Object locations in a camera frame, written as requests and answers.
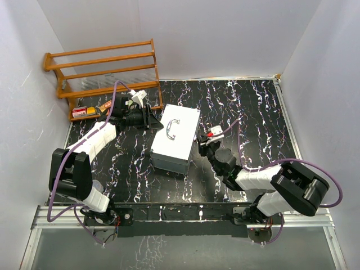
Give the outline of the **grey storage box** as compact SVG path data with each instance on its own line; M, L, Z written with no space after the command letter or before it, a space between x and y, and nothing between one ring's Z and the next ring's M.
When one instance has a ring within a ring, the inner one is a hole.
M167 104L150 147L152 164L157 169L187 174L199 131L199 109Z

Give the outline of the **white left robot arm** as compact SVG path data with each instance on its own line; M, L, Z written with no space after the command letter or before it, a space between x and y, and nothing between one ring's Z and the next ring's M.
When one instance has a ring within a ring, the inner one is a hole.
M144 131L163 129L163 124L158 121L150 105L143 104L142 101L141 97L116 95L93 128L77 143L68 148L55 149L49 175L51 197L48 222L58 218L57 215L51 215L56 195L73 200L75 206L83 207L86 216L98 219L103 224L111 224L115 220L116 210L104 191L96 187L91 164L102 149L116 139L126 127Z

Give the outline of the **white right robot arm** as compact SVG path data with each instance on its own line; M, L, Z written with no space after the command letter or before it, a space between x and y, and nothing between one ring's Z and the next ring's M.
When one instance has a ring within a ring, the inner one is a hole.
M232 191L263 190L251 205L232 216L241 222L264 223L275 214L295 210L312 217L328 192L328 182L298 161L285 161L253 172L238 165L228 148L207 136L197 137L199 154Z

